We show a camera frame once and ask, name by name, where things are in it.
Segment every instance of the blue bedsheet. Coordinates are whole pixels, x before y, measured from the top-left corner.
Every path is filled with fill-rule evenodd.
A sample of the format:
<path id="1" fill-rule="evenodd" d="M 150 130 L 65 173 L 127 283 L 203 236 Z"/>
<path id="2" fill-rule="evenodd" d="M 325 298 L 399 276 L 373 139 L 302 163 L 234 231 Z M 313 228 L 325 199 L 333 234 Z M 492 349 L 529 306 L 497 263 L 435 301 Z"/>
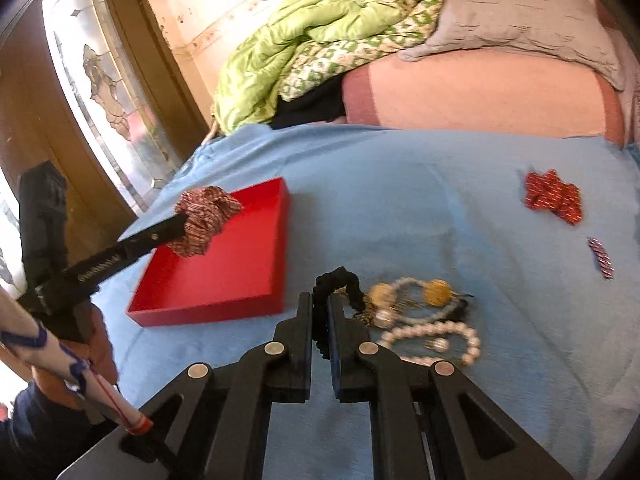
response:
<path id="1" fill-rule="evenodd" d="M 549 168 L 582 191 L 580 225 L 522 205 L 526 173 Z M 477 300 L 482 357 L 469 377 L 577 479 L 603 471 L 640 412 L 640 172 L 629 152 L 601 138 L 245 126 L 199 148 L 126 235 L 169 216 L 186 188 L 280 175 L 291 193 L 285 314 L 140 328 L 124 309 L 146 259 L 94 296 L 130 400 L 143 404 L 192 362 L 228 364 L 269 340 L 297 294 L 335 267 L 364 286 L 442 278 Z M 609 251 L 614 280 L 587 237 Z M 273 409 L 264 478 L 370 479 L 370 460 L 367 406 L 340 405 L 315 355 L 310 402 Z"/>

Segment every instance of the bracelet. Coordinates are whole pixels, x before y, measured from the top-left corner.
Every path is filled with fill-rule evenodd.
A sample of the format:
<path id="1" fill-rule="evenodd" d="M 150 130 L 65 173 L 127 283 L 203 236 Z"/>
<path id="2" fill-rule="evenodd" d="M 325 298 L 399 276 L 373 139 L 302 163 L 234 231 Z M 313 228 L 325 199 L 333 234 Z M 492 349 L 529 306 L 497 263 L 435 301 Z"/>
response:
<path id="1" fill-rule="evenodd" d="M 466 339 L 466 352 L 459 360 L 455 360 L 457 361 L 456 364 L 471 366 L 475 360 L 480 357 L 481 341 L 476 330 L 467 326 L 466 323 L 455 321 L 437 321 L 435 323 L 425 323 L 418 326 L 396 327 L 389 332 L 383 333 L 377 344 L 384 348 L 391 348 L 391 345 L 395 341 L 400 341 L 401 339 L 443 334 L 458 334 Z M 449 341 L 443 337 L 439 337 L 427 342 L 426 347 L 436 352 L 446 352 L 449 349 Z M 439 357 L 430 356 L 401 356 L 400 358 L 402 361 L 422 366 L 431 366 L 435 362 L 443 360 Z"/>

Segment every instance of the patterned red scrunchie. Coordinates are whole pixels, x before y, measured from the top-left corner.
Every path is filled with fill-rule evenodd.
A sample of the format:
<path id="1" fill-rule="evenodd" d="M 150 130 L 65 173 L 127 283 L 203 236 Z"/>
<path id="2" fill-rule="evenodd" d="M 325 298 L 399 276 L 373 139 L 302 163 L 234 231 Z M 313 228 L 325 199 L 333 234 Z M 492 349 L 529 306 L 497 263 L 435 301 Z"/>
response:
<path id="1" fill-rule="evenodd" d="M 548 209 L 571 225 L 582 220 L 580 190 L 574 184 L 565 184 L 556 170 L 544 175 L 531 172 L 524 181 L 527 189 L 525 205 L 529 209 Z"/>
<path id="2" fill-rule="evenodd" d="M 223 225 L 242 211 L 242 204 L 216 186 L 190 189 L 180 195 L 175 213 L 187 213 L 184 236 L 167 245 L 178 256 L 204 254 L 211 239 L 222 232 Z"/>

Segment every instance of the red box lid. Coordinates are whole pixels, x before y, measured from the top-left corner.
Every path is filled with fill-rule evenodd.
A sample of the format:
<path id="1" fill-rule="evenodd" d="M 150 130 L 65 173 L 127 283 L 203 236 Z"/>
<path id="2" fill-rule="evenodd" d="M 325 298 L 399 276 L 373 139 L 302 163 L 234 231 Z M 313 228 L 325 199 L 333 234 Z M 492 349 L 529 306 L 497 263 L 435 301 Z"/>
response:
<path id="1" fill-rule="evenodd" d="M 127 315 L 142 326 L 277 314 L 284 308 L 289 192 L 282 178 L 231 193 L 244 209 L 206 254 L 156 249 Z"/>

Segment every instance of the wooden door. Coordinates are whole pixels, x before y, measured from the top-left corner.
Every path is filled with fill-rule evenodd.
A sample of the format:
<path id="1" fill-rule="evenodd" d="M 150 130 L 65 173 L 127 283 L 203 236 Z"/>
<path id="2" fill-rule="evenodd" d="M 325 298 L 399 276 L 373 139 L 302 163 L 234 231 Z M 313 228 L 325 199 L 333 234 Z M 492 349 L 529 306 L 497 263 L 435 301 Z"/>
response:
<path id="1" fill-rule="evenodd" d="M 70 261 L 113 244 L 135 219 L 89 145 L 61 86 L 47 40 L 43 1 L 32 0 L 0 48 L 0 167 L 17 192 L 21 172 L 50 159 L 68 183 Z M 127 62 L 162 124 L 174 166 L 207 131 L 146 0 L 104 0 Z"/>

